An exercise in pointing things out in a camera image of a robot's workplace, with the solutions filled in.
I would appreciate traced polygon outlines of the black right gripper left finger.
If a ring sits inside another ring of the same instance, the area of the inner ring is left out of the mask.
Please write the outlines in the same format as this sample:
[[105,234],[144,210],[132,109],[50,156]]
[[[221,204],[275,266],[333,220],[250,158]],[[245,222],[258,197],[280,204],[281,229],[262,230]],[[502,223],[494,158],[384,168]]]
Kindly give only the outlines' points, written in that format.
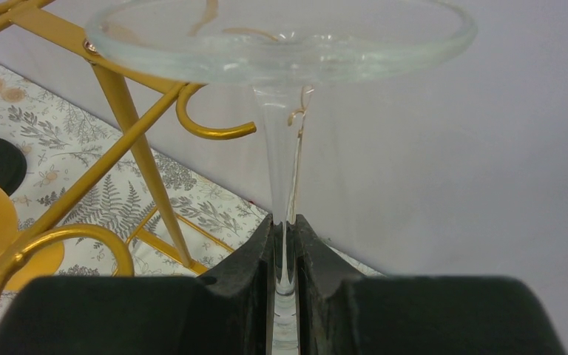
[[199,277],[40,277],[0,322],[0,354],[269,354],[273,222]]

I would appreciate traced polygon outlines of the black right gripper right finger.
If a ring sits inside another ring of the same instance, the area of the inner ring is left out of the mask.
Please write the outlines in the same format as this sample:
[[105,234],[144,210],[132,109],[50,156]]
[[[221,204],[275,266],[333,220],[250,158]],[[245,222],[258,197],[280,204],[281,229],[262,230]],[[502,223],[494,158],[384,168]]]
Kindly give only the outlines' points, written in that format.
[[368,277],[297,215],[301,354],[564,354],[522,281],[500,276]]

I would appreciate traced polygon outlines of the clear wine glass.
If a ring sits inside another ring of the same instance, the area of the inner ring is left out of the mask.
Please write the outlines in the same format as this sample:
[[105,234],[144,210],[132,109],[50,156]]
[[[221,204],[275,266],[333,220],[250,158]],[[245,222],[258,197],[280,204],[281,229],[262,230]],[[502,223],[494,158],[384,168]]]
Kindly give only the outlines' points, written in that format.
[[253,89],[275,228],[272,351],[300,354],[291,229],[315,88],[434,67],[462,54],[477,26],[446,1],[127,1],[94,14],[85,33],[122,67]]

